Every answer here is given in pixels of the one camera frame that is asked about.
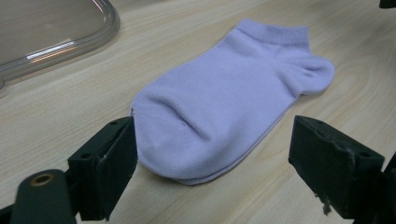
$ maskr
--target transparent tray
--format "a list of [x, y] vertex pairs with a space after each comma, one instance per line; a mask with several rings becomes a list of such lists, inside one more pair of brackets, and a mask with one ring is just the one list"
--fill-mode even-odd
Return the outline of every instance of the transparent tray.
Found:
[[0, 89], [100, 48], [120, 28], [107, 0], [6, 0], [0, 15]]

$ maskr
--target table surface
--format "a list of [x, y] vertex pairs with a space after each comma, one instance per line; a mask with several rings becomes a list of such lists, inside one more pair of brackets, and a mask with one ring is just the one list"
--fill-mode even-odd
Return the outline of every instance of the table surface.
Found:
[[0, 92], [0, 206], [33, 173], [66, 159], [138, 91], [204, 53], [243, 18], [307, 25], [312, 51], [330, 59], [332, 85], [302, 96], [231, 172], [189, 187], [140, 165], [109, 223], [351, 223], [322, 204], [288, 164], [295, 115], [321, 119], [383, 154], [396, 148], [396, 9], [379, 1], [113, 0], [121, 27], [89, 56], [32, 74]]

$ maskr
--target ankle sock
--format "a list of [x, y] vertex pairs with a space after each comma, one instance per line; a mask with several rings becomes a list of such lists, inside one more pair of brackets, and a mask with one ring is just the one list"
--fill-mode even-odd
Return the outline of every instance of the ankle sock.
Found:
[[333, 73], [310, 51], [306, 27], [242, 20], [136, 95], [139, 162], [186, 185], [212, 180], [244, 159], [299, 95], [324, 91]]

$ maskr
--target sock cuff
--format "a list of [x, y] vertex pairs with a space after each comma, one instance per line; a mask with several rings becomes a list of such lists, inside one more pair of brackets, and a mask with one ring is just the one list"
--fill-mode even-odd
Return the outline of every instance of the sock cuff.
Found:
[[309, 48], [308, 28], [306, 26], [282, 27], [243, 19], [235, 28], [261, 42], [288, 46], [303, 45]]

